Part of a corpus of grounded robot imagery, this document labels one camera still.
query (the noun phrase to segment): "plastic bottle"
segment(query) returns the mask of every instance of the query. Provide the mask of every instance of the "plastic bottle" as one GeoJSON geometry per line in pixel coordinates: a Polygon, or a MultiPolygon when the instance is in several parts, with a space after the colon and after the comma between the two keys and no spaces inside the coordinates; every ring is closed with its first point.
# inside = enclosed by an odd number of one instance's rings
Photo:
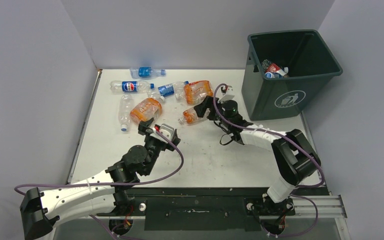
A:
{"type": "Polygon", "coordinates": [[[124,94],[120,99],[120,107],[118,109],[118,121],[123,132],[129,130],[130,111],[134,107],[134,101],[131,94],[124,94]]]}
{"type": "Polygon", "coordinates": [[[202,80],[189,83],[184,86],[183,92],[176,93],[176,99],[186,99],[190,105],[197,105],[203,102],[206,96],[213,96],[210,81],[202,80]]]}
{"type": "Polygon", "coordinates": [[[141,121],[148,121],[151,118],[156,120],[163,113],[163,106],[161,106],[163,102],[163,97],[158,97],[157,99],[148,97],[133,108],[130,112],[130,117],[137,124],[141,121]]]}
{"type": "Polygon", "coordinates": [[[182,116],[179,117],[178,122],[180,124],[194,124],[201,122],[205,120],[208,115],[210,114],[210,109],[207,109],[203,117],[198,117],[197,112],[195,111],[194,107],[189,108],[188,110],[184,111],[182,116]]]}
{"type": "Polygon", "coordinates": [[[276,65],[276,63],[273,63],[272,61],[265,59],[261,62],[262,69],[265,73],[271,72],[271,73],[278,73],[282,75],[284,78],[289,78],[289,75],[287,74],[289,71],[288,67],[280,67],[276,65]]]}
{"type": "Polygon", "coordinates": [[[154,89],[154,84],[147,81],[112,81],[109,85],[113,94],[146,93],[154,89]]]}
{"type": "Polygon", "coordinates": [[[156,99],[160,96],[167,97],[173,94],[179,94],[183,92],[185,85],[189,84],[188,81],[177,81],[164,86],[160,86],[154,90],[148,91],[148,97],[156,99]]]}
{"type": "Polygon", "coordinates": [[[166,75],[165,69],[152,69],[149,66],[131,67],[130,75],[134,79],[147,79],[154,77],[164,77],[166,75]]]}

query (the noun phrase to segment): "white robotic arm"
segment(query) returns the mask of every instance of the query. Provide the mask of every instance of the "white robotic arm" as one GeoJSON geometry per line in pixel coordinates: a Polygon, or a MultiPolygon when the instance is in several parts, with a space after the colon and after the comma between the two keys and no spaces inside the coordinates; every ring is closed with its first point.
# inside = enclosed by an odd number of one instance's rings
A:
{"type": "Polygon", "coordinates": [[[298,129],[289,132],[269,130],[271,133],[277,133],[278,135],[258,130],[264,129],[263,126],[244,120],[239,114],[238,104],[233,100],[233,97],[233,90],[228,87],[224,90],[221,99],[215,99],[217,110],[222,117],[216,111],[212,96],[207,96],[194,109],[198,117],[203,117],[205,112],[210,109],[207,118],[214,121],[219,128],[231,137],[232,141],[273,151],[281,176],[270,186],[263,198],[273,204],[284,202],[305,178],[317,170],[317,167],[308,157],[298,152],[292,144],[281,136],[287,137],[304,149],[319,165],[320,159],[307,138],[298,129]]]}
{"type": "Polygon", "coordinates": [[[67,188],[28,190],[20,206],[24,238],[38,239],[65,222],[88,215],[124,213],[131,203],[126,190],[140,182],[137,174],[149,175],[161,151],[175,150],[156,131],[175,146],[181,141],[173,127],[162,124],[150,128],[152,122],[139,124],[139,134],[145,135],[143,146],[132,146],[120,161],[98,174],[67,188]]]}

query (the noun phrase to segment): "dark green trash can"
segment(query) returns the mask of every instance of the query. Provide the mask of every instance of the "dark green trash can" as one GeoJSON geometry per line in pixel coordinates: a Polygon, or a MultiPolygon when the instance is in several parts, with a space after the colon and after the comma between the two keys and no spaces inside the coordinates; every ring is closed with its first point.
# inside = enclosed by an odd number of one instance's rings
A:
{"type": "Polygon", "coordinates": [[[316,30],[251,34],[242,84],[249,119],[271,120],[300,114],[342,68],[316,30]],[[267,78],[265,59],[288,67],[289,77],[267,78]]]}

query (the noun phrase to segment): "white table surface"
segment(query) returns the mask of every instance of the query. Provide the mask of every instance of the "white table surface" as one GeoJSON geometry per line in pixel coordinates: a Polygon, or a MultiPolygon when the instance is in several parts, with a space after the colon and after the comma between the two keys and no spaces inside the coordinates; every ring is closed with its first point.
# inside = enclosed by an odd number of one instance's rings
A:
{"type": "MultiPolygon", "coordinates": [[[[177,81],[209,80],[213,89],[220,83],[232,86],[239,113],[249,121],[241,94],[244,70],[167,70],[166,72],[166,77],[155,78],[149,82],[159,87],[177,81]]],[[[132,146],[144,144],[145,138],[138,134],[136,124],[131,123],[128,133],[120,130],[117,116],[121,94],[113,94],[110,91],[110,82],[113,80],[130,81],[132,78],[127,69],[102,71],[78,152],[72,183],[112,166],[132,146]]],[[[135,104],[147,97],[145,93],[132,94],[135,104]]],[[[209,120],[196,125],[180,125],[178,118],[191,106],[186,102],[177,102],[174,96],[167,97],[162,107],[163,113],[155,123],[165,123],[177,128],[177,134],[181,138],[178,147],[184,155],[184,166],[172,177],[142,187],[270,187],[280,176],[272,151],[236,142],[222,146],[219,140],[224,133],[209,120]]],[[[277,131],[299,129],[305,133],[299,115],[255,123],[277,131]]],[[[174,171],[179,163],[180,157],[176,152],[162,151],[151,174],[139,178],[144,182],[163,177],[174,171]]],[[[318,182],[319,176],[315,172],[303,184],[312,185],[318,182]]]]}

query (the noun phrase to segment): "orange plastic container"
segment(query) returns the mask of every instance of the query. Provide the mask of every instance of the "orange plastic container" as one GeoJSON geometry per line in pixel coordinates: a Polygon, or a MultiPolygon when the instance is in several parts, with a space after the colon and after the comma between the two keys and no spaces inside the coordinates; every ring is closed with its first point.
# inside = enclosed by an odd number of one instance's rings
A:
{"type": "Polygon", "coordinates": [[[188,110],[183,112],[182,116],[178,119],[178,122],[180,124],[184,124],[184,123],[195,124],[207,119],[207,116],[209,114],[210,114],[210,109],[207,109],[207,111],[204,114],[204,117],[198,117],[194,107],[191,107],[188,110]]]}
{"type": "Polygon", "coordinates": [[[133,122],[139,124],[141,121],[148,121],[151,118],[156,120],[163,113],[163,106],[161,106],[162,99],[146,98],[136,105],[130,112],[130,117],[133,122]]]}
{"type": "Polygon", "coordinates": [[[190,105],[197,105],[203,102],[206,96],[213,96],[210,81],[201,80],[186,84],[183,87],[184,92],[176,94],[176,99],[186,99],[190,105]]]}

